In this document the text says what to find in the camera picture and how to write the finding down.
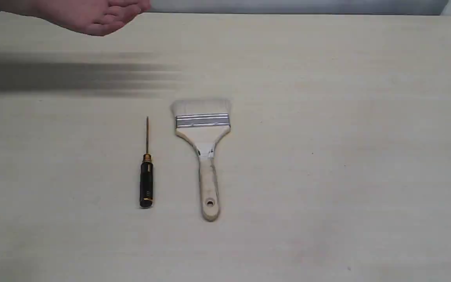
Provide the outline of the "bare human hand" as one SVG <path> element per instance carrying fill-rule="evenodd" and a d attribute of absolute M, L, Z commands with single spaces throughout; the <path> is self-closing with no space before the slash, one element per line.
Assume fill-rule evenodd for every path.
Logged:
<path fill-rule="evenodd" d="M 0 0 L 0 11 L 103 37 L 125 27 L 151 5 L 150 0 Z"/>

